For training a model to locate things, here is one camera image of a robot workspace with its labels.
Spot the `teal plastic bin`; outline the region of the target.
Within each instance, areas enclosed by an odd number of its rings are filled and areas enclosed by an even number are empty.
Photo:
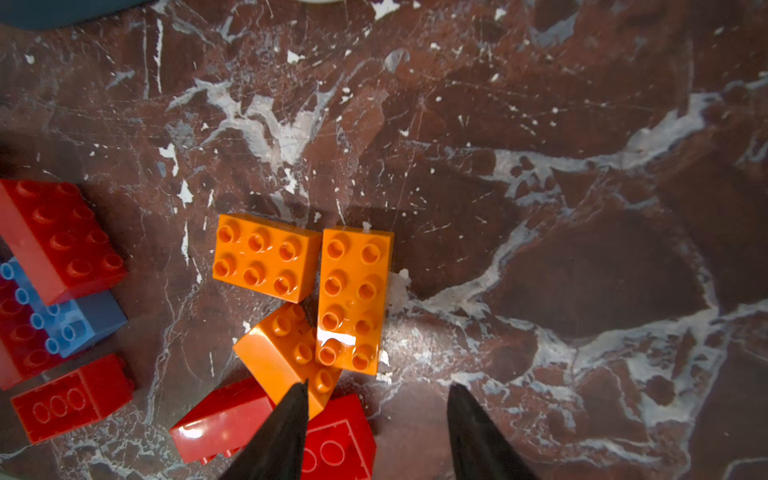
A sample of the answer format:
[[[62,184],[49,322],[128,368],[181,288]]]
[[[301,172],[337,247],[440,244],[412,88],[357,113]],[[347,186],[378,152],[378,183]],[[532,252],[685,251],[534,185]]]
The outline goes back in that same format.
[[[23,30],[55,29],[145,3],[146,0],[1,0],[1,24]]]

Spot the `orange brick long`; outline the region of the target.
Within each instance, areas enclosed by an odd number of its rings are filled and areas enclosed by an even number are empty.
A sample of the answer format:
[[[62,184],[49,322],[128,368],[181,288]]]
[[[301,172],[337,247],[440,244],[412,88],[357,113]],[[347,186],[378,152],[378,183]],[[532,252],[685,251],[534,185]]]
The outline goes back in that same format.
[[[323,231],[316,339],[322,365],[378,373],[393,248],[392,232]]]

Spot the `orange brick square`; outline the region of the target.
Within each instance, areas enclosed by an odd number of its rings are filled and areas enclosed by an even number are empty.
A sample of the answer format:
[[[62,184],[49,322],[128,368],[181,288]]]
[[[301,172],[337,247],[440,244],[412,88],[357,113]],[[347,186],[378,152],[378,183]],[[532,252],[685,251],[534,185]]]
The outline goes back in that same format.
[[[249,214],[222,214],[214,279],[297,304],[315,288],[322,234]]]

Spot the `red brick sloped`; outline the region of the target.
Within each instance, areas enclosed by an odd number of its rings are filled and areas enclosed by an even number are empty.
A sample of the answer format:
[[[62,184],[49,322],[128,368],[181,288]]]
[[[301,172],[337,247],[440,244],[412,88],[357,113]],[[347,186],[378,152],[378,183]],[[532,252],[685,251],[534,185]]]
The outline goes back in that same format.
[[[232,457],[244,448],[274,408],[249,377],[212,391],[169,432],[185,463],[205,465],[217,455]]]

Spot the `blue brick on red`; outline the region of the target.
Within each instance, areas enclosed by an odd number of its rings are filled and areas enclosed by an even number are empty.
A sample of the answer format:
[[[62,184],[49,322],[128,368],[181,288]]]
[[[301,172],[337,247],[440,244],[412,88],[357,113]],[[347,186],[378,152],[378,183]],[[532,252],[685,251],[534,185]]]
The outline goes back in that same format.
[[[115,333],[127,318],[109,290],[46,306],[16,258],[1,264],[1,276],[16,285],[15,299],[32,309],[30,325],[44,331],[45,349],[68,358]]]

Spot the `right white plastic bin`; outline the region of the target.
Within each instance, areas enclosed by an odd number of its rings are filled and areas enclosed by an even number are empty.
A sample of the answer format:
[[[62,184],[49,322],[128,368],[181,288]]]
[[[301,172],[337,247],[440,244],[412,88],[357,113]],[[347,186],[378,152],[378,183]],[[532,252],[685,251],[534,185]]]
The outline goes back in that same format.
[[[326,4],[342,2],[343,0],[299,0],[299,1],[307,4],[326,5]]]

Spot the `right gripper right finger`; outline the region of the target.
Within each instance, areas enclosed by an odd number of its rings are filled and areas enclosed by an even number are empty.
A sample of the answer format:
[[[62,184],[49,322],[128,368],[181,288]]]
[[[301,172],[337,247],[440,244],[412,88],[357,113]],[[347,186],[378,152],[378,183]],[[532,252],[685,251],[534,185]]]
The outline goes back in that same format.
[[[538,479],[462,384],[450,386],[447,421],[454,473],[458,480]]]

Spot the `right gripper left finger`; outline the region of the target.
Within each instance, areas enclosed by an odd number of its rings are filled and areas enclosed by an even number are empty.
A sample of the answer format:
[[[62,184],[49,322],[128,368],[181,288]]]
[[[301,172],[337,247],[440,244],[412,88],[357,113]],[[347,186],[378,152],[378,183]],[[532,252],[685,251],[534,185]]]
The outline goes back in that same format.
[[[220,479],[300,479],[308,421],[305,381],[289,388]]]

